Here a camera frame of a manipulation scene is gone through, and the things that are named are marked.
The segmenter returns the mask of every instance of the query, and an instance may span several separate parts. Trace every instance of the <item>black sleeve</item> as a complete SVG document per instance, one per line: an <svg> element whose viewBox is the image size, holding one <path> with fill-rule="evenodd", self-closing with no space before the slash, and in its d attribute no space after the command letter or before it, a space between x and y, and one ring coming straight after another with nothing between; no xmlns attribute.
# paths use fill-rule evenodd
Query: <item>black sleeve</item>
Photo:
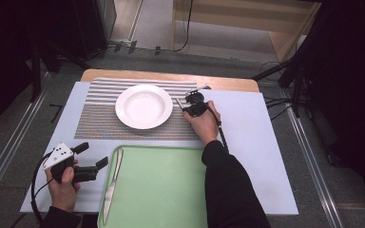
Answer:
<svg viewBox="0 0 365 228"><path fill-rule="evenodd" d="M221 142L203 149L202 162L209 228L270 227L247 172Z"/></svg>
<svg viewBox="0 0 365 228"><path fill-rule="evenodd" d="M80 217L51 206L40 228L76 228L80 221Z"/></svg>

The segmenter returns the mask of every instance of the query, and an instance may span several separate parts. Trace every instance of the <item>table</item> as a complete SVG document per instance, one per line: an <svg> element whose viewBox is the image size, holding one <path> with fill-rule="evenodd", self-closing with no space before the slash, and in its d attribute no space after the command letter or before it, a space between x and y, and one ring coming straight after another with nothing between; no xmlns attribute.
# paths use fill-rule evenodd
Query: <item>table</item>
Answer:
<svg viewBox="0 0 365 228"><path fill-rule="evenodd" d="M320 3L294 0L195 0L191 22L269 31L280 62L313 24ZM190 1L173 0L172 38L176 21L188 20Z"/></svg>
<svg viewBox="0 0 365 228"><path fill-rule="evenodd" d="M203 147L199 139L136 141L120 140L118 138L111 140L74 138L90 82L98 77L168 81L190 80L191 82L195 81L198 86L211 86L212 90L204 89L202 94L206 100L215 101L218 111L224 117L222 117L223 131L226 140L228 140L231 154L236 156L247 170L247 173L249 173L265 212L270 215L298 214L292 188L288 181L265 102L259 93L257 83L252 80L128 70L89 69L85 71L82 82L76 83L72 89L64 112L48 144L46 153L59 142L64 142L70 147L79 143L89 142L90 148L88 151L83 153L83 157L82 155L76 156L76 159L79 160L80 166L91 166L102 157L111 156L112 151L121 144ZM75 212L97 213L100 210L100 201L104 192L107 170L107 167L102 169L95 181L82 183L82 190L78 193ZM45 181L45 174L40 170L36 186L44 185ZM50 196L47 188L43 188L40 192L37 206L42 212L48 210ZM31 212L29 192L21 211Z"/></svg>

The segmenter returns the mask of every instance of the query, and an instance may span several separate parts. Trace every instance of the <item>plate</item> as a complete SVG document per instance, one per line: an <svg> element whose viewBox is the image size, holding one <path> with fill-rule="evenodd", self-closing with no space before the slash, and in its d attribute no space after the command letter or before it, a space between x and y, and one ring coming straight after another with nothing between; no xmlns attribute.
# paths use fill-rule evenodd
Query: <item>plate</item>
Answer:
<svg viewBox="0 0 365 228"><path fill-rule="evenodd" d="M170 95L155 85L130 87L121 93L115 104L120 121L136 129L150 129L163 124L172 110Z"/></svg>

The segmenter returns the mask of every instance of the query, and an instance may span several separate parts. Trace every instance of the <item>gray carpet floor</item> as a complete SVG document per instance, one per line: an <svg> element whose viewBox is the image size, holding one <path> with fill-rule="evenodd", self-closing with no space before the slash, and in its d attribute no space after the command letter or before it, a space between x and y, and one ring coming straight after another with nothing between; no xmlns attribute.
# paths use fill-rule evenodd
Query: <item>gray carpet floor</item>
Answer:
<svg viewBox="0 0 365 228"><path fill-rule="evenodd" d="M110 50L86 62L92 67L102 69L129 69L231 78L249 78L258 74L261 67L260 63L167 52L155 56L153 51L135 50L134 53L128 54L127 49L121 49L119 52ZM29 188L32 172L41 159L58 122L58 119L52 121L57 107L50 104L64 105L74 83L82 77L83 71L73 63L62 61L62 64L63 67L58 74L51 73L52 81L47 95L0 181L0 227L10 227L21 216L19 210ZM265 97L282 97L281 88L276 82L278 78L277 73L259 82L260 92ZM28 87L0 117L0 155L28 107L30 96L31 88ZM284 105L270 108L270 116L276 116L283 108ZM335 168L330 165L313 123L307 119L302 110L300 120L319 168L336 202L344 227L365 227L365 187L362 179L350 169ZM270 217L272 227L330 227L288 111L275 118L272 124L299 210L298 216ZM38 227L38 224L34 216L29 214L23 217L16 227Z"/></svg>

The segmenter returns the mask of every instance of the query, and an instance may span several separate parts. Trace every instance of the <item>green tray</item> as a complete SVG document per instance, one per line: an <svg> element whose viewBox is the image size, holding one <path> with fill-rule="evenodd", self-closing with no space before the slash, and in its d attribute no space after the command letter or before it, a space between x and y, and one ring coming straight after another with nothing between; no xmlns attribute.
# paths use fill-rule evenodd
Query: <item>green tray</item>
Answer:
<svg viewBox="0 0 365 228"><path fill-rule="evenodd" d="M109 163L106 188L124 150L106 225L102 199L98 227L207 227L202 149L122 145Z"/></svg>

